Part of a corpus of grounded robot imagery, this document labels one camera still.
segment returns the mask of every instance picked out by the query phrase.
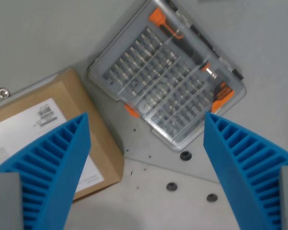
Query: clear plastic case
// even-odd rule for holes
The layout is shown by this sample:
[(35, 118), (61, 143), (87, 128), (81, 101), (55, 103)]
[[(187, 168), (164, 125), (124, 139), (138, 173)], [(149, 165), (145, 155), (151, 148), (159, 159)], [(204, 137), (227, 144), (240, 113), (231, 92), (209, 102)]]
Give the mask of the clear plastic case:
[(173, 150), (203, 131), (206, 111), (223, 114), (246, 93), (161, 0), (138, 11), (92, 64), (89, 78), (133, 108)]

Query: bolt head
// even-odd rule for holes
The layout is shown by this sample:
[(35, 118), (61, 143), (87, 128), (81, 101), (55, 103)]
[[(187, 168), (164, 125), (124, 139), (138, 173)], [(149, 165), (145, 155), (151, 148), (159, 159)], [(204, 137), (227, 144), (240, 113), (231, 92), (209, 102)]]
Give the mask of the bolt head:
[(0, 88), (0, 98), (6, 99), (10, 96), (10, 92), (5, 88)]

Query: white table surface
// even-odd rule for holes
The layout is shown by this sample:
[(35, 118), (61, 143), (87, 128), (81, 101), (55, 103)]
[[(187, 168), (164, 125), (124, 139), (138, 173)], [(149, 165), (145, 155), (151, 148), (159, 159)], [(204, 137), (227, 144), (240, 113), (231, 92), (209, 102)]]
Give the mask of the white table surface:
[[(169, 192), (166, 185), (178, 189)], [(209, 203), (207, 195), (218, 200)], [(65, 230), (238, 230), (220, 184), (133, 160), (120, 183), (72, 205)]]

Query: barcode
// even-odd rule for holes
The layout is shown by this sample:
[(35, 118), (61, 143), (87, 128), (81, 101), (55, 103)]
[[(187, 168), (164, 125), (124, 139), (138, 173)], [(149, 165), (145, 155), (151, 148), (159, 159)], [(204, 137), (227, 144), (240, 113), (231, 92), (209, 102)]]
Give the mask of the barcode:
[(49, 105), (44, 106), (38, 111), (41, 120), (44, 120), (42, 123), (39, 124), (40, 127), (43, 127), (49, 124), (52, 121), (57, 120), (58, 118), (54, 116), (54, 112), (51, 110)]
[(50, 106), (48, 105), (47, 107), (45, 108), (42, 108), (41, 110), (38, 111), (38, 114), (42, 117), (42, 115), (46, 114), (46, 113), (49, 113), (49, 112), (52, 112)]

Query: screw hole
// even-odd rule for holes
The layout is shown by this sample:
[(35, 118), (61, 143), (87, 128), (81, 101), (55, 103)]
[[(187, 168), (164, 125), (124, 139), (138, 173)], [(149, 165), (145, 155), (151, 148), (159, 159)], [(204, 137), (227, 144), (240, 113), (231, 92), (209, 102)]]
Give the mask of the screw hole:
[(189, 151), (184, 151), (180, 154), (180, 159), (183, 161), (189, 161), (192, 158), (192, 154)]
[(176, 191), (177, 188), (178, 188), (178, 186), (174, 182), (170, 182), (170, 183), (167, 184), (167, 190), (170, 191), (170, 192)]
[(207, 201), (208, 202), (216, 202), (217, 201), (217, 195), (214, 193), (211, 193), (207, 196)]

